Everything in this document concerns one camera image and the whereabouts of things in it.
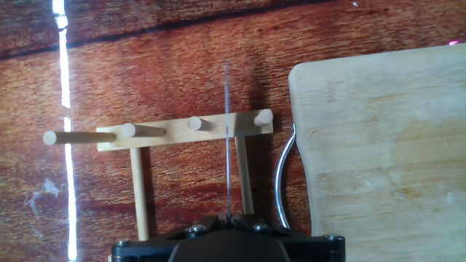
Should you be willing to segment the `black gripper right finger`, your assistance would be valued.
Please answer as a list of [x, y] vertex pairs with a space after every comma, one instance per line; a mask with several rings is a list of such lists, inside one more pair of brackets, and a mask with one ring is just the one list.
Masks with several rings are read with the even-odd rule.
[[271, 237], [290, 237], [291, 230], [267, 222], [257, 215], [233, 215], [230, 218], [233, 229], [262, 234]]

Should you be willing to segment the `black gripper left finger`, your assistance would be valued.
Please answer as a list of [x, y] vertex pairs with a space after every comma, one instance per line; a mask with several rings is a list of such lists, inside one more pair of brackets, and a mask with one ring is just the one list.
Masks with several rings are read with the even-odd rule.
[[208, 215], [188, 226], [178, 227], [164, 236], [164, 239], [191, 239], [213, 231], [225, 225], [225, 218], [219, 215]]

